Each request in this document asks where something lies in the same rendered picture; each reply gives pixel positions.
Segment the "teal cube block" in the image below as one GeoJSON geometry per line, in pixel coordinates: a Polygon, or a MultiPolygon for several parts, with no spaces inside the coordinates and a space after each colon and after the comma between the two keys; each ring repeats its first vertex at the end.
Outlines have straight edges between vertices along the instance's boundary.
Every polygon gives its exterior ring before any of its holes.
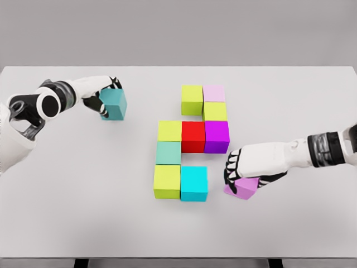
{"type": "Polygon", "coordinates": [[[124,120],[127,110],[127,100],[123,89],[103,89],[100,92],[99,98],[105,105],[105,109],[108,114],[108,118],[102,116],[102,120],[124,120]]]}

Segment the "yellow-green cube block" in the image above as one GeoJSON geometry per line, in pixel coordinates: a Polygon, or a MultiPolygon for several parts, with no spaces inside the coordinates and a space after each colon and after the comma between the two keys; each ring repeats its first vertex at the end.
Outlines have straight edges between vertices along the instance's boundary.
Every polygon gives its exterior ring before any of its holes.
{"type": "Polygon", "coordinates": [[[181,121],[159,121],[158,141],[181,142],[182,122],[181,121]]]}
{"type": "Polygon", "coordinates": [[[180,199],[181,166],[156,165],[153,191],[156,199],[180,199]]]}
{"type": "Polygon", "coordinates": [[[184,116],[200,116],[203,108],[202,85],[182,85],[181,114],[184,116]]]}
{"type": "Polygon", "coordinates": [[[202,117],[204,121],[227,121],[225,102],[204,102],[202,117]]]}

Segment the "purple cube block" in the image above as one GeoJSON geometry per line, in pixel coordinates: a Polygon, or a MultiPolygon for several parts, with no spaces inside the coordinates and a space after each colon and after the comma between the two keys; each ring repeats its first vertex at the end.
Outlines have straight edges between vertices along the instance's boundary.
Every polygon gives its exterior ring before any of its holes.
{"type": "Polygon", "coordinates": [[[225,154],[230,144],[228,121],[205,121],[206,154],[225,154]]]}

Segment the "sea-green cube block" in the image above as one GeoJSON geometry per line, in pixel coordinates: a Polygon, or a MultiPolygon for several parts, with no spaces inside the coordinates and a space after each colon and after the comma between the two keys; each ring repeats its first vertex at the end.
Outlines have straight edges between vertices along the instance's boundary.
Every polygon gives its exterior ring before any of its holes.
{"type": "Polygon", "coordinates": [[[158,141],[156,165],[181,165],[181,142],[158,141]]]}

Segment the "pale pink cube block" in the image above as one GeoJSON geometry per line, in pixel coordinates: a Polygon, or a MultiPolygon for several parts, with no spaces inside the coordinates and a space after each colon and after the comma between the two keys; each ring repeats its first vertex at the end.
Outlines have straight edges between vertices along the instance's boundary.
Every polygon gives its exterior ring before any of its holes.
{"type": "Polygon", "coordinates": [[[225,102],[225,91],[223,85],[203,85],[204,102],[225,102]]]}

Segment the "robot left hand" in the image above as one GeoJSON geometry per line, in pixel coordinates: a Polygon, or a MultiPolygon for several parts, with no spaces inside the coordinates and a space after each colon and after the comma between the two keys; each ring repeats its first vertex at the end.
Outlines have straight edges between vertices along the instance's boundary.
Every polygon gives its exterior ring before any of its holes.
{"type": "Polygon", "coordinates": [[[81,91],[81,99],[84,106],[98,112],[104,118],[109,117],[109,113],[103,103],[100,100],[100,92],[103,89],[122,89],[122,85],[117,77],[111,76],[90,76],[84,80],[84,88],[81,91]]]}

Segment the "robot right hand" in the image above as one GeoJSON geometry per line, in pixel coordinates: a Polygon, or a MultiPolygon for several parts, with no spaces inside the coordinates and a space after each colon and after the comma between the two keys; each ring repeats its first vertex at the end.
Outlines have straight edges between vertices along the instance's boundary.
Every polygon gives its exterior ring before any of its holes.
{"type": "Polygon", "coordinates": [[[228,155],[224,181],[230,190],[238,192],[235,183],[242,178],[258,178],[258,188],[272,183],[288,173],[282,142],[246,145],[228,155]]]}

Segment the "orchid pink cube block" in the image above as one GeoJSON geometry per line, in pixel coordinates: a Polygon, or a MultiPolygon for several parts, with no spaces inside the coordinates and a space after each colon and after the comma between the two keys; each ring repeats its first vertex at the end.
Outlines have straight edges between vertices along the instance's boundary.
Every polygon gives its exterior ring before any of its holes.
{"type": "Polygon", "coordinates": [[[243,200],[248,200],[256,193],[258,189],[258,183],[259,178],[241,178],[234,182],[234,186],[237,190],[236,193],[231,190],[229,185],[224,187],[224,193],[243,200]]]}

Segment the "red cube block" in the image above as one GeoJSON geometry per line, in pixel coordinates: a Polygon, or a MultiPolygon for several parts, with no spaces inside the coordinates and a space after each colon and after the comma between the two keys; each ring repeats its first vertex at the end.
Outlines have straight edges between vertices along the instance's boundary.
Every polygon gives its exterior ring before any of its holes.
{"type": "Polygon", "coordinates": [[[203,153],[205,148],[205,123],[182,121],[182,153],[203,153]]]}

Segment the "cyan cube block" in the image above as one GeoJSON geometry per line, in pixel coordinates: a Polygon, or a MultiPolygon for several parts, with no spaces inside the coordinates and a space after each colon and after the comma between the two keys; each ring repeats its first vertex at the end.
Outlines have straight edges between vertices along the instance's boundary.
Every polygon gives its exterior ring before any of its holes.
{"type": "Polygon", "coordinates": [[[206,166],[181,167],[181,201],[205,202],[208,192],[208,169],[206,166]]]}

